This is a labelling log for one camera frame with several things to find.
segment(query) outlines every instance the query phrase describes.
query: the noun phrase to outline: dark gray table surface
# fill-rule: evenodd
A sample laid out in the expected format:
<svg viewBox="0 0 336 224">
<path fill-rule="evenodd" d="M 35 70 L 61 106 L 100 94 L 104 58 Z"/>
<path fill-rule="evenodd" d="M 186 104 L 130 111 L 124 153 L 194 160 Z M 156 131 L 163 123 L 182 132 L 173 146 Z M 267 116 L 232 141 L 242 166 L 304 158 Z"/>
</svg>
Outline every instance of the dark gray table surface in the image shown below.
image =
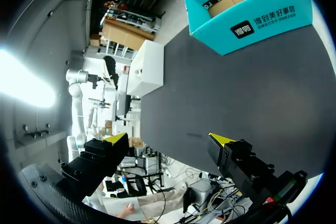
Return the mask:
<svg viewBox="0 0 336 224">
<path fill-rule="evenodd" d="M 336 82 L 322 41 L 306 26 L 220 56 L 183 29 L 164 49 L 164 86 L 141 102 L 141 138 L 218 173 L 209 132 L 244 138 L 276 175 L 323 171 L 336 131 Z"/>
</svg>

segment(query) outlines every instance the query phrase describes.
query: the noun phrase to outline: robotic arm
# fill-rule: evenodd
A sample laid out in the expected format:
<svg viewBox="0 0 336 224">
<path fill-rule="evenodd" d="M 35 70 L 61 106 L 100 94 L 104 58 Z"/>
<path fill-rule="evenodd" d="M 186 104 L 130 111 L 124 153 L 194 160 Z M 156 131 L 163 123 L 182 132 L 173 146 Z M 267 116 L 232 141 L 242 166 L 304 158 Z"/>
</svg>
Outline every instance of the robotic arm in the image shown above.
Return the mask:
<svg viewBox="0 0 336 224">
<path fill-rule="evenodd" d="M 286 207 L 293 202 L 307 183 L 307 174 L 284 172 L 275 177 L 274 165 L 265 164 L 244 140 L 210 133 L 208 152 L 224 178 L 230 177 L 244 197 L 253 204 L 249 211 L 230 223 L 275 223 L 291 214 Z"/>
<path fill-rule="evenodd" d="M 306 184 L 303 171 L 273 175 L 274 166 L 267 165 L 251 152 L 252 146 L 244 140 L 234 141 L 210 134 L 209 153 L 223 177 L 232 178 L 235 186 L 253 204 L 248 212 L 230 223 L 271 224 L 279 222 L 288 213 L 285 204 L 292 202 Z M 69 164 L 61 164 L 61 174 L 47 164 L 30 165 L 20 174 L 38 197 L 40 206 L 62 223 L 128 223 L 116 219 L 82 203 L 106 176 L 112 176 L 128 152 L 126 133 L 100 141 L 95 138 L 83 144 L 84 151 Z"/>
<path fill-rule="evenodd" d="M 95 89 L 101 78 L 86 71 L 69 69 L 66 73 L 66 80 L 69 82 L 69 93 L 72 96 L 72 124 L 77 131 L 76 136 L 67 137 L 69 160 L 71 161 L 79 156 L 78 149 L 83 149 L 86 142 L 82 107 L 83 93 L 80 84 L 89 81 L 92 82 L 92 88 Z"/>
</svg>

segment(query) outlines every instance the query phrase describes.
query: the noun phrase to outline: white cabinet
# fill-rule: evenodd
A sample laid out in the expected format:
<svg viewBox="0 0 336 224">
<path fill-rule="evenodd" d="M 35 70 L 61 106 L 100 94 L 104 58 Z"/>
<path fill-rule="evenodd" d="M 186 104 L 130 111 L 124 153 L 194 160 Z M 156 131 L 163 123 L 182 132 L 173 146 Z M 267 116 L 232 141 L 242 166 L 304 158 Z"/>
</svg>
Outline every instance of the white cabinet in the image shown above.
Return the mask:
<svg viewBox="0 0 336 224">
<path fill-rule="evenodd" d="M 163 86 L 164 46 L 146 40 L 135 55 L 129 72 L 127 94 L 144 96 Z"/>
</svg>

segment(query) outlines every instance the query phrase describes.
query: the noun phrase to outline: laboratory room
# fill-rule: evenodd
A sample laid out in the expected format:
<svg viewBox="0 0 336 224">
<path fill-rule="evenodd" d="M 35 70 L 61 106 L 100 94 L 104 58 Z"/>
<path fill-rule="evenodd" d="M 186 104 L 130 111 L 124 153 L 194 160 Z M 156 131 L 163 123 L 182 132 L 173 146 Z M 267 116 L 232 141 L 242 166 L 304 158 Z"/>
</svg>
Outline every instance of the laboratory room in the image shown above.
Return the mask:
<svg viewBox="0 0 336 224">
<path fill-rule="evenodd" d="M 44 223 L 302 216 L 336 135 L 336 53 L 322 4 L 12 4 L 0 133 L 17 208 Z"/>
</svg>

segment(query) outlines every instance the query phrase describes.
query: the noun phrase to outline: white paper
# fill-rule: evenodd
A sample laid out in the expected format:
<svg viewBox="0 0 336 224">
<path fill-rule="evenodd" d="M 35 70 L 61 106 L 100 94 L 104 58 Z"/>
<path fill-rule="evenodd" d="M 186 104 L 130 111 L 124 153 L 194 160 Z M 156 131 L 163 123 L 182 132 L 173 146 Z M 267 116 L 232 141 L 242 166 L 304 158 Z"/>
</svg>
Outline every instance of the white paper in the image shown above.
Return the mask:
<svg viewBox="0 0 336 224">
<path fill-rule="evenodd" d="M 131 221 L 144 220 L 145 215 L 139 205 L 138 199 L 136 197 L 129 198 L 103 198 L 104 206 L 109 215 L 117 216 L 121 214 L 129 203 L 134 204 L 134 213 L 128 215 L 125 219 Z"/>
</svg>

